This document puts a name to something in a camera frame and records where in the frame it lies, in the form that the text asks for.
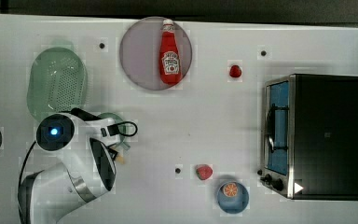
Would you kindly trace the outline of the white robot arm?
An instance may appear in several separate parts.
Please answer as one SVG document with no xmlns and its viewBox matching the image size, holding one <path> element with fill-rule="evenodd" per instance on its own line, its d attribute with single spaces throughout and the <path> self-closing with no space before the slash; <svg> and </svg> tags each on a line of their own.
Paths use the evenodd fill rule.
<svg viewBox="0 0 358 224">
<path fill-rule="evenodd" d="M 32 148 L 59 162 L 20 179 L 21 224 L 57 224 L 111 191 L 117 174 L 114 148 L 127 136 L 125 124 L 112 113 L 95 116 L 80 108 L 42 119 Z"/>
</svg>

